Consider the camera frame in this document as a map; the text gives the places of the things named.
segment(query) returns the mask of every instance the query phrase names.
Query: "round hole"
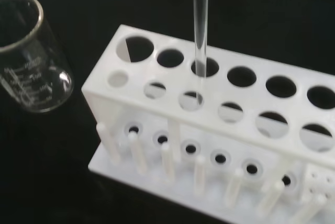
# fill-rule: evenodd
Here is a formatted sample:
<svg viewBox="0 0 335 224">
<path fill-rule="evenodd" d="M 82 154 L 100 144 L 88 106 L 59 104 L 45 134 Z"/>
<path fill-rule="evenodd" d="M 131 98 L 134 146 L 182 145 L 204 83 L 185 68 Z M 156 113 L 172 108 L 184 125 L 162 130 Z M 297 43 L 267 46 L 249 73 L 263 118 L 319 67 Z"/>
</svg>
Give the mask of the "round hole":
<svg viewBox="0 0 335 224">
<path fill-rule="evenodd" d="M 141 62 L 153 52 L 152 42 L 144 37 L 123 39 L 116 48 L 116 54 L 125 62 Z"/>
<path fill-rule="evenodd" d="M 194 74 L 196 74 L 195 61 L 193 61 L 192 65 L 191 65 L 191 70 Z M 218 63 L 212 58 L 207 58 L 207 60 L 206 60 L 206 77 L 214 76 L 218 71 L 219 71 Z"/>
<path fill-rule="evenodd" d="M 288 177 L 287 175 L 285 175 L 283 178 L 282 178 L 282 181 L 284 183 L 285 186 L 290 186 L 291 184 L 291 179 L 290 177 Z"/>
<path fill-rule="evenodd" d="M 238 87 L 248 87 L 256 82 L 256 74 L 251 69 L 243 66 L 231 69 L 227 78 L 230 83 Z"/>
<path fill-rule="evenodd" d="M 184 55 L 175 49 L 164 50 L 159 53 L 157 62 L 166 68 L 177 67 L 184 61 Z"/>
<path fill-rule="evenodd" d="M 108 84 L 111 87 L 119 88 L 128 82 L 128 75 L 125 72 L 114 72 L 108 78 Z"/>
<path fill-rule="evenodd" d="M 168 141 L 168 138 L 167 138 L 167 136 L 165 136 L 165 135 L 161 135 L 161 136 L 159 136 L 158 139 L 157 139 L 157 142 L 158 142 L 159 144 L 163 144 L 163 143 L 165 143 L 165 142 L 167 142 L 167 141 Z"/>
<path fill-rule="evenodd" d="M 194 145 L 192 145 L 192 144 L 188 144 L 188 145 L 186 146 L 186 148 L 185 148 L 185 151 L 186 151 L 188 154 L 193 154 L 193 153 L 196 152 L 196 150 L 197 150 L 197 148 L 196 148 Z"/>
<path fill-rule="evenodd" d="M 219 117 L 227 123 L 236 123 L 243 117 L 241 106 L 235 103 L 223 103 L 218 108 Z"/>
<path fill-rule="evenodd" d="M 210 154 L 210 161 L 214 166 L 222 169 L 230 164 L 231 157 L 226 150 L 217 149 Z"/>
<path fill-rule="evenodd" d="M 317 124 L 303 126 L 300 130 L 300 140 L 308 149 L 315 152 L 327 152 L 334 147 L 331 133 Z"/>
<path fill-rule="evenodd" d="M 129 128 L 128 132 L 132 132 L 132 131 L 138 133 L 138 132 L 139 132 L 139 129 L 138 129 L 137 126 L 132 126 L 132 127 Z"/>
<path fill-rule="evenodd" d="M 165 92 L 165 86 L 158 82 L 146 84 L 144 87 L 144 94 L 146 95 L 146 97 L 151 99 L 160 98 L 164 96 Z"/>
<path fill-rule="evenodd" d="M 258 172 L 258 168 L 254 164 L 249 164 L 247 165 L 247 172 L 251 175 L 255 175 Z"/>
<path fill-rule="evenodd" d="M 142 132 L 143 132 L 142 124 L 140 122 L 136 122 L 136 121 L 128 122 L 125 125 L 124 133 L 125 133 L 126 136 L 128 136 L 128 134 L 132 131 L 136 132 L 138 135 L 142 134 Z"/>
<path fill-rule="evenodd" d="M 321 109 L 335 108 L 335 93 L 326 87 L 315 86 L 307 92 L 308 100 Z"/>
<path fill-rule="evenodd" d="M 287 98 L 297 92 L 297 87 L 291 79 L 284 76 L 274 76 L 266 81 L 266 89 L 274 96 Z"/>
<path fill-rule="evenodd" d="M 258 131 L 268 138 L 278 139 L 288 133 L 286 119 L 273 111 L 259 114 L 255 122 Z"/>
<path fill-rule="evenodd" d="M 181 144 L 181 152 L 186 160 L 193 160 L 200 153 L 200 150 L 200 144 L 193 139 L 185 140 Z"/>
<path fill-rule="evenodd" d="M 187 111 L 195 111 L 202 107 L 204 104 L 203 97 L 198 92 L 185 92 L 179 96 L 179 105 Z"/>
<path fill-rule="evenodd" d="M 223 154 L 218 154 L 215 156 L 215 161 L 218 164 L 224 164 L 226 162 L 226 156 L 224 156 Z"/>
</svg>

